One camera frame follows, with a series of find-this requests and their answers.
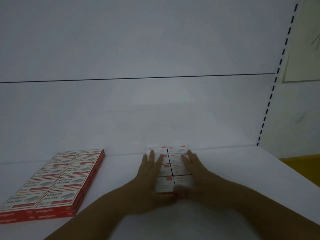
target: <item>person's left hand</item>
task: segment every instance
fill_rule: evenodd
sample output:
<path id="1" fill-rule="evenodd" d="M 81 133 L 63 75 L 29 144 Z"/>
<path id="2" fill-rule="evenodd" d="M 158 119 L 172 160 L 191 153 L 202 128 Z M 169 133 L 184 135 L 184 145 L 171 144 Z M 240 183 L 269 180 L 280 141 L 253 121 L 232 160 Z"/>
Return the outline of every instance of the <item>person's left hand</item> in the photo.
<path id="1" fill-rule="evenodd" d="M 154 161 L 154 151 L 150 152 L 149 159 L 147 155 L 143 155 L 137 176 L 116 189 L 120 193 L 120 197 L 124 197 L 119 200 L 124 203 L 126 214 L 142 214 L 172 204 L 177 200 L 174 194 L 158 194 L 154 191 L 157 175 L 163 162 L 163 155 L 160 155 L 156 163 Z"/>

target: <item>forearm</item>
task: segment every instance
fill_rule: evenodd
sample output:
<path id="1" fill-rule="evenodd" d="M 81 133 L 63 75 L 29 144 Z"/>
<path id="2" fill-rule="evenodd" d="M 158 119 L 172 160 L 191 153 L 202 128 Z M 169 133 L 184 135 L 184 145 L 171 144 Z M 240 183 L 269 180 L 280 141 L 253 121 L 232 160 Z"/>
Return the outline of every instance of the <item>forearm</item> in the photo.
<path id="1" fill-rule="evenodd" d="M 266 239 L 320 239 L 320 226 L 270 198 L 240 185 L 234 208 Z"/>
<path id="2" fill-rule="evenodd" d="M 117 189 L 101 196 L 45 240 L 106 239 L 126 216 L 120 197 Z"/>

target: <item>stacked box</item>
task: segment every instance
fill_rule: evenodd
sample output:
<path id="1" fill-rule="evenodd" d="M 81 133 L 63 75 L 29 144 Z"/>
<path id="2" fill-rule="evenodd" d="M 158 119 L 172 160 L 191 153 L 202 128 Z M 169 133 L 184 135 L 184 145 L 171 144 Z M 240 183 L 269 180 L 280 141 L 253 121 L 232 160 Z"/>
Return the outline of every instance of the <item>stacked box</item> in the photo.
<path id="1" fill-rule="evenodd" d="M 163 165 L 154 187 L 156 192 L 172 193 L 175 185 L 194 186 L 193 177 L 181 160 L 182 154 L 188 157 L 186 145 L 150 146 L 147 148 L 147 153 L 149 154 L 151 150 L 156 153 L 155 158 L 163 154 Z"/>
<path id="2" fill-rule="evenodd" d="M 75 216 L 103 149 L 59 152 L 0 206 L 0 224 Z"/>

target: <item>person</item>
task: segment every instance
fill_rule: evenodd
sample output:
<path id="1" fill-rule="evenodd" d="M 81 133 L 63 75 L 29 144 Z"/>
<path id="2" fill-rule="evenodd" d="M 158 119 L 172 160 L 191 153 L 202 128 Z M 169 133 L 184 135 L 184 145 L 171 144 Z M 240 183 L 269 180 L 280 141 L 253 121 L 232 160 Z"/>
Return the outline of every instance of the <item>person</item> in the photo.
<path id="1" fill-rule="evenodd" d="M 137 176 L 90 204 L 45 240 L 106 239 L 126 215 L 143 214 L 188 198 L 208 207 L 231 208 L 241 213 L 263 239 L 320 239 L 320 226 L 270 198 L 208 171 L 195 153 L 181 159 L 193 175 L 195 187 L 175 186 L 174 194 L 154 191 L 163 155 L 154 163 L 151 151 L 142 158 Z"/>

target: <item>yellow object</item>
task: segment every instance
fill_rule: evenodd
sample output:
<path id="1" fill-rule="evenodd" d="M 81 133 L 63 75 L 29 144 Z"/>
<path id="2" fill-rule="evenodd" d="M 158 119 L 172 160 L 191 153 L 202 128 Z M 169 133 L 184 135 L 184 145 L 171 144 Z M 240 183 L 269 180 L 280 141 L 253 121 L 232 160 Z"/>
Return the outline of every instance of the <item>yellow object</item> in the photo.
<path id="1" fill-rule="evenodd" d="M 320 155 L 281 158 L 280 160 L 320 187 Z"/>

